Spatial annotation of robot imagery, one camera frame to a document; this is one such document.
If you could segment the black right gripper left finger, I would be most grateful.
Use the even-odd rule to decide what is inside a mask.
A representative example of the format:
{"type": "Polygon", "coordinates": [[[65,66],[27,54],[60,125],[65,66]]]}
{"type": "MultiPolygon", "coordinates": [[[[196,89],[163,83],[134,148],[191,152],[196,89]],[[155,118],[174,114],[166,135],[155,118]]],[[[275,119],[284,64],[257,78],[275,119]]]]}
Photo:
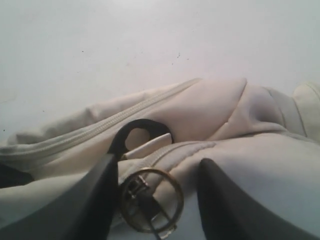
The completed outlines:
{"type": "Polygon", "coordinates": [[[79,182],[0,231],[2,240],[105,240],[118,202],[118,162],[106,154],[79,182]]]}

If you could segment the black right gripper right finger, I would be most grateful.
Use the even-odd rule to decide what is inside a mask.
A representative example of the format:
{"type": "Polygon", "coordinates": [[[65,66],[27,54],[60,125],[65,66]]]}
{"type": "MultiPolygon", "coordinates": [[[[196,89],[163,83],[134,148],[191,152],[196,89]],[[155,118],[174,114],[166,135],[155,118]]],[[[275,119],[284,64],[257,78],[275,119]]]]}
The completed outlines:
{"type": "Polygon", "coordinates": [[[210,158],[197,170],[197,200],[208,240],[316,240],[258,203],[210,158]]]}

